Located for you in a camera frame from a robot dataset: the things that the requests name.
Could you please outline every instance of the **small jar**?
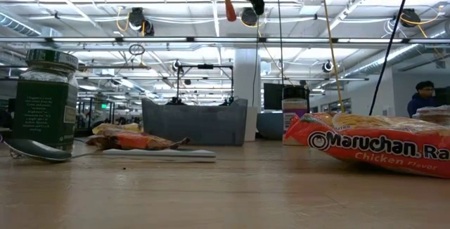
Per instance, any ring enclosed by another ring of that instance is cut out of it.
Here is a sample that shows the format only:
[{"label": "small jar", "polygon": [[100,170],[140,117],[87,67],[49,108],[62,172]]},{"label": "small jar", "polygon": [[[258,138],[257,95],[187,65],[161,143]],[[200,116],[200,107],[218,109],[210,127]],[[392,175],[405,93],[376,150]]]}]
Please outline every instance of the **small jar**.
[{"label": "small jar", "polygon": [[290,120],[297,115],[302,117],[308,111],[308,90],[303,86],[290,86],[283,89],[283,144],[301,145],[293,138],[285,139],[284,135],[290,126]]},{"label": "small jar", "polygon": [[33,49],[18,80],[13,136],[71,151],[75,133],[78,59]]}]

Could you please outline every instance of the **person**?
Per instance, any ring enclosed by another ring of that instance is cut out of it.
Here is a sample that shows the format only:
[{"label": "person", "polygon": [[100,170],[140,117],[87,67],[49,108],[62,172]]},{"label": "person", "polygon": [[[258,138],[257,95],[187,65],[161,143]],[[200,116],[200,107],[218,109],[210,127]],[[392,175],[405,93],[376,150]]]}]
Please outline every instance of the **person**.
[{"label": "person", "polygon": [[421,81],[416,85],[417,93],[408,103],[409,117],[412,117],[417,109],[422,107],[436,107],[436,100],[433,97],[435,85],[431,81]]}]

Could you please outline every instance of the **white pillar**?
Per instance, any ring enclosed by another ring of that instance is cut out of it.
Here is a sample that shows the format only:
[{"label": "white pillar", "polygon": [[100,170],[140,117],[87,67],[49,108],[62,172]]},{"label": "white pillar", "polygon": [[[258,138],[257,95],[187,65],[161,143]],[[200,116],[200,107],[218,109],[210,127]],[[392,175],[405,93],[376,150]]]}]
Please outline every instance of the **white pillar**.
[{"label": "white pillar", "polygon": [[248,107],[261,109],[261,57],[256,49],[236,49],[234,53],[234,95],[248,100]]},{"label": "white pillar", "polygon": [[256,49],[236,49],[233,67],[234,96],[248,100],[245,141],[254,141],[261,110],[261,57]]}]

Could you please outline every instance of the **maruchan ramen package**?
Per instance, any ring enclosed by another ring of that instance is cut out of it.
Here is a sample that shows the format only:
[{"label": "maruchan ramen package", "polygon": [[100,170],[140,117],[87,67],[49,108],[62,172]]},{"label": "maruchan ramen package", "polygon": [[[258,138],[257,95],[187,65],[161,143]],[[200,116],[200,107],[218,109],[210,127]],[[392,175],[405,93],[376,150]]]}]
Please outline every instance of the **maruchan ramen package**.
[{"label": "maruchan ramen package", "polygon": [[337,159],[393,171],[450,178],[450,129],[419,119],[356,114],[305,114],[286,132]]}]

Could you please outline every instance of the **gray bin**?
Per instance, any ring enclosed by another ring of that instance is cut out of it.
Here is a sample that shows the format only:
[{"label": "gray bin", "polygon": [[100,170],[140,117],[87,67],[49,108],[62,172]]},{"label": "gray bin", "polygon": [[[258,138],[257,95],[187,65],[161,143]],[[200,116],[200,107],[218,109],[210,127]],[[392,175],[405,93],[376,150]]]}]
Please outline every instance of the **gray bin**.
[{"label": "gray bin", "polygon": [[157,105],[144,98],[143,128],[169,140],[188,137],[193,145],[242,145],[247,103],[238,99],[230,106]]}]

